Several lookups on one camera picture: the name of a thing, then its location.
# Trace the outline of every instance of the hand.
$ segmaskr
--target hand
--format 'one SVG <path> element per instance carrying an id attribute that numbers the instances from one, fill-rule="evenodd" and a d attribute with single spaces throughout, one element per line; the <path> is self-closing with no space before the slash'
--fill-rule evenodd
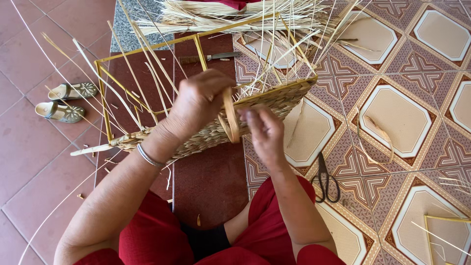
<path id="1" fill-rule="evenodd" d="M 268 168 L 287 165 L 283 151 L 283 122 L 266 106 L 238 110 L 252 133 L 255 152 Z"/>
<path id="2" fill-rule="evenodd" d="M 234 80 L 215 69 L 181 81 L 180 95 L 165 119 L 165 128 L 181 142 L 186 141 L 216 118 L 221 110 L 222 92 L 235 85 Z"/>

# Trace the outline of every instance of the woven basket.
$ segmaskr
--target woven basket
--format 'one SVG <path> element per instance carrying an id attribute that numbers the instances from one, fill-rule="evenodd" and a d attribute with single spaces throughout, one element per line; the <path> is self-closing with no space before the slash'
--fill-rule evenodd
<path id="1" fill-rule="evenodd" d="M 287 85 L 274 86 L 272 90 L 268 92 L 253 95 L 244 98 L 234 103 L 234 108 L 245 108 L 256 104 L 263 104 L 269 107 L 280 119 L 284 118 L 290 113 L 290 111 L 299 104 L 299 101 L 306 95 L 309 89 L 316 84 L 317 75 L 309 79 L 299 79 L 296 81 L 289 82 Z M 222 117 L 227 122 L 226 113 L 222 111 Z M 133 151 L 138 143 L 141 143 L 153 128 L 145 129 L 140 132 L 134 132 L 126 134 L 120 138 L 111 140 L 111 145 L 121 148 L 124 151 Z M 249 129 L 246 123 L 239 121 L 239 133 L 245 135 L 249 133 Z M 169 160 L 169 162 L 187 157 L 191 154 L 201 152 L 210 147 L 217 146 L 218 144 L 228 142 L 224 129 L 216 118 L 208 125 L 206 125 L 200 132 L 193 135 L 183 145 L 178 147 L 175 155 Z"/>

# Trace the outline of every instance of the woman's left hand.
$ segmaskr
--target woman's left hand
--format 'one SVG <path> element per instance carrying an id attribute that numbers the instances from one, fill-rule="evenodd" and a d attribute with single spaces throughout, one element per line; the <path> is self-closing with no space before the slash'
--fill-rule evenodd
<path id="1" fill-rule="evenodd" d="M 223 91 L 235 85 L 234 80 L 215 69 L 181 81 L 179 96 L 164 127 L 181 142 L 188 140 L 216 118 L 221 110 Z"/>

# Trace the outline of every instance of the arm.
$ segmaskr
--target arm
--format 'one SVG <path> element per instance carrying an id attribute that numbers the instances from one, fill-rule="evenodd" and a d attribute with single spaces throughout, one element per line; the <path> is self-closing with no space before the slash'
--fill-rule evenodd
<path id="1" fill-rule="evenodd" d="M 283 122 L 270 109 L 256 106 L 241 110 L 252 133 L 257 155 L 267 165 L 283 221 L 297 257 L 302 247 L 318 244 L 337 254 L 335 242 L 314 203 L 292 172 L 283 151 Z"/>
<path id="2" fill-rule="evenodd" d="M 179 145 L 216 117 L 222 90 L 234 85 L 211 69 L 183 80 L 170 115 L 141 144 L 144 152 L 153 161 L 165 163 Z M 57 246 L 54 263 L 72 264 L 102 248 L 118 251 L 121 230 L 137 212 L 160 170 L 139 152 L 131 152 L 78 209 Z"/>

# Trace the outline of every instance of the sandal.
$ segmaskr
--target sandal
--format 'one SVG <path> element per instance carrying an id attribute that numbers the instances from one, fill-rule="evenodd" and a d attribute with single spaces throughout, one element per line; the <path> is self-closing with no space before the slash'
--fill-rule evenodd
<path id="1" fill-rule="evenodd" d="M 93 83 L 85 82 L 79 84 L 72 84 L 72 86 L 67 83 L 64 83 L 54 88 L 52 91 L 49 91 L 48 97 L 50 100 L 59 101 L 61 99 L 82 99 L 82 97 L 90 98 L 95 96 L 97 93 L 98 88 Z"/>
<path id="2" fill-rule="evenodd" d="M 82 116 L 85 115 L 85 110 L 82 107 L 69 107 L 55 101 L 39 103 L 35 110 L 38 115 L 46 119 L 58 120 L 63 123 L 76 123 L 82 120 Z"/>

